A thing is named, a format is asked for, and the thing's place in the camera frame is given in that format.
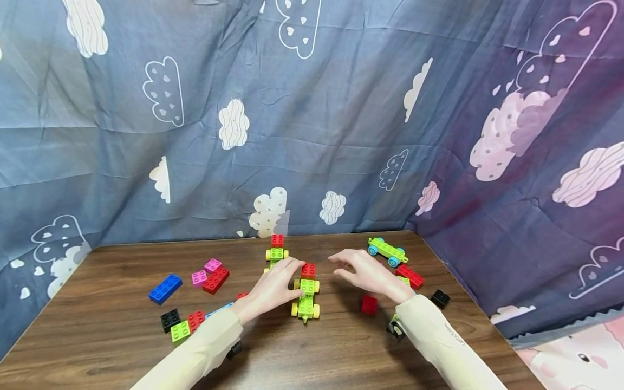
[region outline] blue lego brick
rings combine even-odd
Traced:
[[[227,305],[225,305],[224,307],[219,308],[219,309],[217,309],[217,310],[213,311],[212,313],[208,313],[208,314],[206,314],[206,315],[204,316],[204,319],[208,319],[208,317],[210,317],[211,315],[215,314],[215,313],[216,313],[217,311],[219,311],[219,310],[223,310],[223,309],[231,308],[231,307],[232,307],[232,305],[234,305],[234,302],[230,302],[230,303],[228,303]]]
[[[175,290],[180,288],[180,286],[182,286],[182,279],[174,274],[171,274],[167,277],[167,279],[163,280],[161,284],[156,286],[154,290],[152,290],[149,297],[153,302],[158,305],[162,305],[164,301],[169,299]]]

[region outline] fabric backdrop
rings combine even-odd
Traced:
[[[623,7],[3,1],[0,356],[142,241],[411,228],[509,339],[616,315]]]

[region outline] cream sleeve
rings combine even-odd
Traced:
[[[506,389],[457,334],[440,309],[423,295],[397,306],[399,324],[416,349],[453,390]]]
[[[131,390],[188,390],[219,367],[243,332],[231,308],[204,321],[184,343],[152,368]]]

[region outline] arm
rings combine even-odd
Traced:
[[[186,390],[193,387],[221,365],[240,338],[244,325],[303,294],[301,290],[289,290],[288,283],[304,264],[292,257],[279,261],[260,277],[249,295],[204,321],[186,342],[161,360],[131,390]]]
[[[453,390],[506,388],[431,301],[417,295],[366,251],[345,249],[329,260],[338,266],[335,275],[386,295],[398,305],[396,313],[407,337]]]
[[[425,296],[409,298],[396,313],[412,344],[453,390],[506,389]]]

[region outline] left hand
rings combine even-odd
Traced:
[[[262,274],[249,295],[240,298],[232,306],[240,323],[245,325],[257,316],[303,295],[299,289],[289,290],[288,283],[304,264],[304,261],[287,257]]]

